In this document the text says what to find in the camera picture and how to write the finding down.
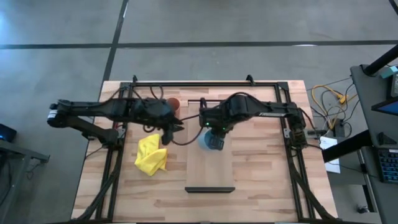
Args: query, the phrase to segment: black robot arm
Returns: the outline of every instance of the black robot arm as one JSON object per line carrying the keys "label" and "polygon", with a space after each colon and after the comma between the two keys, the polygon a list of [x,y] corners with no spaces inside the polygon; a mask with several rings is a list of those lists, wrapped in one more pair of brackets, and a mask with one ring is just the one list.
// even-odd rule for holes
{"label": "black robot arm", "polygon": [[287,118],[290,146],[302,149],[307,145],[305,120],[301,109],[295,103],[261,102],[247,93],[235,93],[218,106],[207,108],[205,99],[201,99],[200,126],[211,128],[211,136],[208,138],[211,149],[222,150],[225,134],[230,132],[235,124],[255,116]]}
{"label": "black robot arm", "polygon": [[47,123],[55,128],[71,127],[92,136],[104,145],[116,144],[119,133],[115,129],[103,129],[79,116],[100,116],[116,122],[132,122],[162,129],[162,144],[173,139],[173,132],[182,130],[182,122],[174,116],[174,110],[165,100],[153,98],[115,98],[105,102],[71,102],[58,100],[50,106]]}

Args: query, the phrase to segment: keyboard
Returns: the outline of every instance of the keyboard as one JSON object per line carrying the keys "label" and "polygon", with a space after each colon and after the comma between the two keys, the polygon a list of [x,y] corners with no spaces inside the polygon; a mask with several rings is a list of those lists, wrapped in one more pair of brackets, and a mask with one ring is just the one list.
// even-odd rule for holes
{"label": "keyboard", "polygon": [[379,170],[382,182],[398,184],[398,150],[379,149]]}

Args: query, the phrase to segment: wooden table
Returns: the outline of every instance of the wooden table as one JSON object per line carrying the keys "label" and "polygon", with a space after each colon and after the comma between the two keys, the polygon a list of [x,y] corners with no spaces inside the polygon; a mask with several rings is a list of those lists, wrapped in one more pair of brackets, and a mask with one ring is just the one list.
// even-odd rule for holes
{"label": "wooden table", "polygon": [[[297,106],[310,116],[310,104],[303,81],[288,81],[290,96]],[[100,101],[108,99],[120,82],[105,82]],[[135,88],[142,97],[152,97],[149,88]],[[261,101],[276,101],[275,90],[269,87],[164,87],[164,98],[175,97],[181,102],[180,117],[188,114],[188,100],[205,97],[222,100],[237,91],[254,95]],[[110,128],[112,122],[96,118],[95,124]],[[175,133],[178,142],[188,141],[188,131]],[[280,120],[253,118],[236,125],[229,133],[231,140],[233,185],[230,194],[188,194],[187,152],[191,145],[170,143],[167,171],[158,170],[149,177],[134,165],[137,143],[148,136],[138,124],[129,124],[124,147],[114,222],[288,222],[297,221],[292,185],[287,166]],[[90,142],[87,153],[100,147]],[[337,217],[328,176],[318,149],[303,150],[310,188],[330,214]],[[106,149],[101,149],[85,161],[76,195],[72,218],[82,214],[98,193],[103,175]],[[302,207],[306,211],[303,192]],[[107,211],[105,198],[104,214]]]}

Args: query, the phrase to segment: yellow cloth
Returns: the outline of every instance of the yellow cloth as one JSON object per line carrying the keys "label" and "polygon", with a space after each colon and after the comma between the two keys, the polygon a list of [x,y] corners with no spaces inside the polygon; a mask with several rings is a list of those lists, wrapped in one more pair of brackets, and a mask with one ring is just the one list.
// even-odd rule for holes
{"label": "yellow cloth", "polygon": [[159,149],[159,139],[158,134],[153,134],[138,142],[134,164],[149,176],[154,175],[159,168],[166,170],[167,149]]}

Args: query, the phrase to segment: gray floor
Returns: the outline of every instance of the gray floor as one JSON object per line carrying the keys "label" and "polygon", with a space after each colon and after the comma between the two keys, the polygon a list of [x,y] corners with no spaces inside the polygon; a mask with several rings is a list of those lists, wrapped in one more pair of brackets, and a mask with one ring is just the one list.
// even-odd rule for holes
{"label": "gray floor", "polygon": [[[111,43],[121,4],[3,0],[0,45]],[[130,0],[120,42],[388,40],[396,39],[397,22],[386,0]],[[305,80],[310,88],[349,77],[350,66],[370,63],[391,47],[118,49],[110,80],[131,80],[133,74],[140,80],[242,80],[251,74],[257,80]],[[96,101],[108,54],[109,49],[0,50],[0,123],[18,130],[16,144],[51,154],[47,166],[24,181],[13,223],[70,217],[87,141],[77,131],[50,128],[48,107],[59,98]],[[350,83],[332,87],[343,92]],[[332,96],[325,101],[336,103]],[[356,134],[366,123],[360,106],[353,114]],[[315,123],[323,126],[320,118]],[[343,178],[348,174],[355,175]],[[340,218],[379,222],[355,212],[363,203],[361,189],[331,184]]]}

